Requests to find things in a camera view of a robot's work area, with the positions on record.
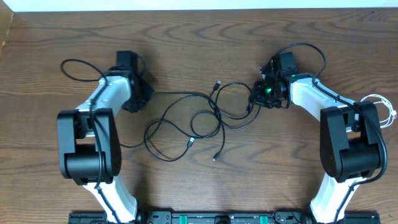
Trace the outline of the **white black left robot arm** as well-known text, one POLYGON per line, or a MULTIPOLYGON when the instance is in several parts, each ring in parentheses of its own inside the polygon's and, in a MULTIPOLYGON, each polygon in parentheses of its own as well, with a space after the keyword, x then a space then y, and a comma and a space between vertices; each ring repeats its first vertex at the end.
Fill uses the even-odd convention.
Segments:
POLYGON ((116 53, 116 64, 99 72, 98 86, 74 110, 57 116, 60 172, 91 192, 104 209, 105 223, 145 223, 145 213, 120 176, 122 153, 115 118, 136 113, 151 99, 143 79, 143 58, 130 50, 116 53))

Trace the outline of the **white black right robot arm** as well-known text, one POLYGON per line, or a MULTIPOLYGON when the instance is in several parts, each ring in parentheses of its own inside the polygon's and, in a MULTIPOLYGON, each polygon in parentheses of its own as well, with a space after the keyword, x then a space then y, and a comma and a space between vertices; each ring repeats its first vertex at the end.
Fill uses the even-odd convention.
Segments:
POLYGON ((316 75, 300 72, 292 52, 277 52, 260 73, 250 104, 269 109, 296 105, 320 123, 325 175, 305 221, 342 221, 358 187, 379 180, 387 168, 387 147, 375 104, 345 98, 321 84, 316 75))

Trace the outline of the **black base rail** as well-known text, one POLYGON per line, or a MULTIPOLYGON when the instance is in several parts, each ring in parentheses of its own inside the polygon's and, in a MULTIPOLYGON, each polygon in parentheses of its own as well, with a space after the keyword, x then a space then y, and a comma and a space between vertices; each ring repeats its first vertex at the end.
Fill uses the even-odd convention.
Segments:
MULTIPOLYGON (((110 221, 106 214, 95 213, 70 213, 69 224, 83 223, 144 223, 144 224, 271 224, 271 223, 317 223, 309 214, 287 210, 270 213, 173 213, 168 211, 153 211, 139 215, 129 222, 110 221)), ((345 224, 380 224, 381 219, 377 213, 353 212, 346 213, 344 218, 337 223, 345 224)))

